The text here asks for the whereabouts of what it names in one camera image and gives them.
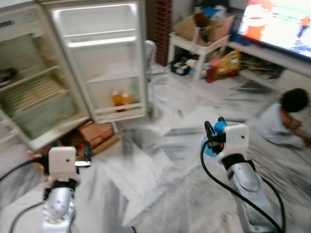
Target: tv stand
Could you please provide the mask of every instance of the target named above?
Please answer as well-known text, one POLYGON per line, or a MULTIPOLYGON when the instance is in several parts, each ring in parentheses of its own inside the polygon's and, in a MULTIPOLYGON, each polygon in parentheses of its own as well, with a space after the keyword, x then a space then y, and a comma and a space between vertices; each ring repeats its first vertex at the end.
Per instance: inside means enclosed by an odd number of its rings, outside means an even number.
POLYGON ((262 60, 284 67, 284 71, 280 74, 280 77, 273 83, 257 77, 254 73, 248 70, 242 70, 240 72, 241 76, 279 92, 299 87, 311 92, 310 62, 300 61, 290 55, 286 55, 270 48, 263 48, 255 44, 242 46, 236 42, 229 42, 228 47, 240 49, 243 53, 247 53, 254 57, 258 57, 262 60))

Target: white plastic table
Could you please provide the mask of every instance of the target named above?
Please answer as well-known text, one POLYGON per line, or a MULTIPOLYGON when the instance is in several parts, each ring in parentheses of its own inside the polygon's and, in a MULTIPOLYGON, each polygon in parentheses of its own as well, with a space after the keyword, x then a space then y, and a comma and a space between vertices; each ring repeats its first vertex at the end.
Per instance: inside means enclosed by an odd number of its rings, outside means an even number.
POLYGON ((177 36, 175 33, 171 33, 168 62, 170 63, 174 59, 175 46, 188 50, 192 53, 198 54, 199 60, 196 64, 196 68, 195 68, 196 72, 194 75, 194 80, 196 81, 200 80, 201 71, 202 71, 203 64, 205 62, 206 55, 213 52, 214 50, 218 48, 220 48, 220 55, 222 55, 228 45, 228 41, 229 41, 229 36, 227 35, 221 38, 220 40, 215 41, 214 43, 210 44, 210 46, 202 46, 192 41, 181 38, 177 36))

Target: refrigerator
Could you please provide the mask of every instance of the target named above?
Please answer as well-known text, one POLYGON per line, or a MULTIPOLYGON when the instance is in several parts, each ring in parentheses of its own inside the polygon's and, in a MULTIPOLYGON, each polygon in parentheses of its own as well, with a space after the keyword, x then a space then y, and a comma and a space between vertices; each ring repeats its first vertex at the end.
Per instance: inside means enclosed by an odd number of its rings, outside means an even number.
POLYGON ((140 1, 41 1, 7 9, 0 11, 0 69, 17 74, 0 83, 0 119, 30 149, 89 118, 145 115, 140 1), (115 92, 132 103, 115 106, 115 92))

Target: dark hair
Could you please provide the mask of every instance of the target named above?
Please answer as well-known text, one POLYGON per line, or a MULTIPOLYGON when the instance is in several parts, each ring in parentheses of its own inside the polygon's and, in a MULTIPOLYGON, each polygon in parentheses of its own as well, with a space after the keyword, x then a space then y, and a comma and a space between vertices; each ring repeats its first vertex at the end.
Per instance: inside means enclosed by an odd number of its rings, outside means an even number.
POLYGON ((301 88, 296 88, 283 93, 281 107, 288 113, 299 112, 304 109, 309 103, 308 93, 301 88))

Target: tv screen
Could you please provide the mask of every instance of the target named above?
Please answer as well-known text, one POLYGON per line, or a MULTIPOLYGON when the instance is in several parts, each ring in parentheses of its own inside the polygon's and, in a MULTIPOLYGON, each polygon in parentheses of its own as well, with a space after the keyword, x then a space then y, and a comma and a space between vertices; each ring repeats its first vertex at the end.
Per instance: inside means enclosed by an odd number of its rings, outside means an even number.
POLYGON ((239 34, 311 58, 311 0, 249 0, 239 34))

